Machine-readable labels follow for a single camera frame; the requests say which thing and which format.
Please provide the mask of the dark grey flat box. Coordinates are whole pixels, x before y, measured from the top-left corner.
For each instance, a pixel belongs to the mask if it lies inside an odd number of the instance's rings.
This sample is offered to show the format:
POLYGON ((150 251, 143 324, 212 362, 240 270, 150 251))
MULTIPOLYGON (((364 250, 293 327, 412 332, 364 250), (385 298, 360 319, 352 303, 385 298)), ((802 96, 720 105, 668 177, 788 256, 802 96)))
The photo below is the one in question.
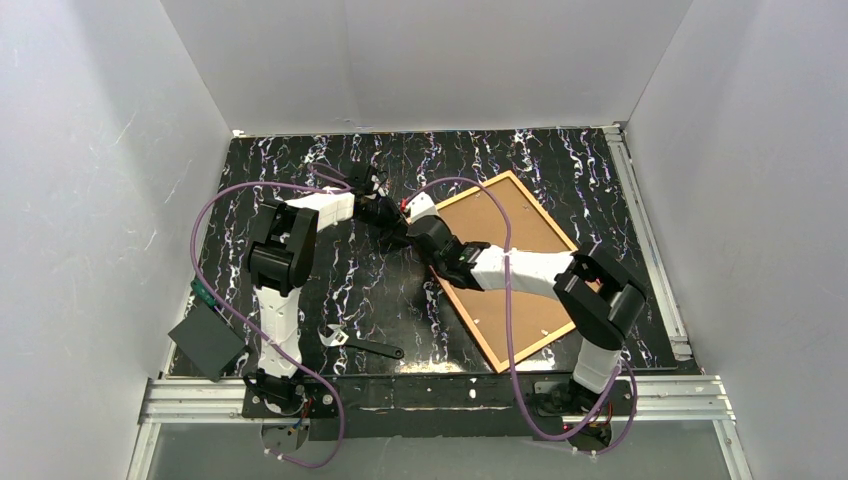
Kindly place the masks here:
POLYGON ((168 336, 212 382, 220 381, 248 351, 245 340, 208 306, 193 309, 168 336))

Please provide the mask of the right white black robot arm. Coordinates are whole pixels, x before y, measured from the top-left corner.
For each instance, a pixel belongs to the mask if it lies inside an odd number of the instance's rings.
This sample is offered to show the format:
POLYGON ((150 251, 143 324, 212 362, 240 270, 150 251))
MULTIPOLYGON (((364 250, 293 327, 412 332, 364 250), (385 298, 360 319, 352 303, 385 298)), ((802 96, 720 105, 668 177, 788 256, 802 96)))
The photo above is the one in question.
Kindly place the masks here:
POLYGON ((647 304, 644 286, 611 254, 589 243, 572 252, 538 253, 463 242, 437 215, 414 221, 407 237, 452 286, 504 291, 510 364, 515 362, 515 293, 558 301, 582 337, 563 396, 584 409, 605 396, 618 374, 625 342, 647 304))

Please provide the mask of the wooden picture frame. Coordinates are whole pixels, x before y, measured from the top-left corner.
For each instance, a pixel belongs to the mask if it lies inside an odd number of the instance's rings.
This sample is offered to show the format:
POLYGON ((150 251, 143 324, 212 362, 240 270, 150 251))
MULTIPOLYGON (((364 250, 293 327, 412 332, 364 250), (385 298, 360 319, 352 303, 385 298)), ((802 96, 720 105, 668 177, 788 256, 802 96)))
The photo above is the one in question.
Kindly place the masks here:
MULTIPOLYGON (((528 358, 575 326, 551 291, 543 295, 530 291, 529 277, 532 273, 553 277, 564 271, 577 246, 513 172, 499 174, 483 185, 503 205, 511 225, 510 247, 518 251, 510 261, 514 359, 521 367, 542 370, 541 362, 528 358)), ((479 188, 470 187, 434 203, 439 216, 461 241, 504 245, 503 217, 479 188)), ((492 369, 498 373, 507 370, 505 292, 459 289, 443 278, 438 282, 492 369)))

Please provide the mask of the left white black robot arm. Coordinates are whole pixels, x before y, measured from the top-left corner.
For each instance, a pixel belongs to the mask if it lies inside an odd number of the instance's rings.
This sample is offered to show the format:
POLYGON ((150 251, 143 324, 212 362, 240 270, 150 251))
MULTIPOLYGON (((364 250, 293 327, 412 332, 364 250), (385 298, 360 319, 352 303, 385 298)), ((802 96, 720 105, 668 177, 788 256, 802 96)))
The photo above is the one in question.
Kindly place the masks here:
POLYGON ((349 220, 376 230, 384 249, 410 245, 407 222, 383 186, 387 174, 355 164, 345 176, 329 176, 338 186, 305 197, 261 205, 250 234, 247 264, 259 305, 258 333, 263 344, 257 370, 244 377, 258 403, 285 416, 299 411, 306 398, 293 381, 301 372, 299 299, 315 259, 317 235, 349 220))

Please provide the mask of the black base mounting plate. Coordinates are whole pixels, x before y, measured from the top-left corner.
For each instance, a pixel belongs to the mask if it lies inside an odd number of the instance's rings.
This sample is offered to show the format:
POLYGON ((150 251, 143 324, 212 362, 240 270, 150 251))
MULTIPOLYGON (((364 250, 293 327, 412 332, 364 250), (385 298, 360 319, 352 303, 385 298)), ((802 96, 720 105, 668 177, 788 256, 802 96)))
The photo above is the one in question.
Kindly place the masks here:
POLYGON ((320 382, 296 378, 289 405, 266 394, 269 382, 245 380, 246 419, 299 424, 312 440, 402 436, 530 436, 506 374, 351 375, 332 379, 339 398, 320 382))

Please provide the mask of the green handled tool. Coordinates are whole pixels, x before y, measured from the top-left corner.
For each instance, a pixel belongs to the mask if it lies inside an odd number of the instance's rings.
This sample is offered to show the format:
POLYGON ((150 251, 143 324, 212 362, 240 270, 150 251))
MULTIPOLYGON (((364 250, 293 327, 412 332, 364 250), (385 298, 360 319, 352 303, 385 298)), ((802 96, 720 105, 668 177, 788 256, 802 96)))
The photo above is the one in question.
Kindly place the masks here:
POLYGON ((198 278, 193 279, 190 286, 196 299, 202 301, 211 309, 217 306, 215 297, 205 288, 204 284, 198 278))

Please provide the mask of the black adjustable wrench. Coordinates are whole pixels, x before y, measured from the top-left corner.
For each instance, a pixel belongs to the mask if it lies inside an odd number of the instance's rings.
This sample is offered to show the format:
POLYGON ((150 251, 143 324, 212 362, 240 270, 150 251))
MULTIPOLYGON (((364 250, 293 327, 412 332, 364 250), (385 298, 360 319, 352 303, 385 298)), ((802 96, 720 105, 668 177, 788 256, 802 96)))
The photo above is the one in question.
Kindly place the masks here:
POLYGON ((320 333, 319 338, 328 348, 350 347, 394 360, 403 359, 405 356, 405 351, 400 347, 351 336, 340 324, 329 324, 327 329, 330 333, 328 335, 320 333))

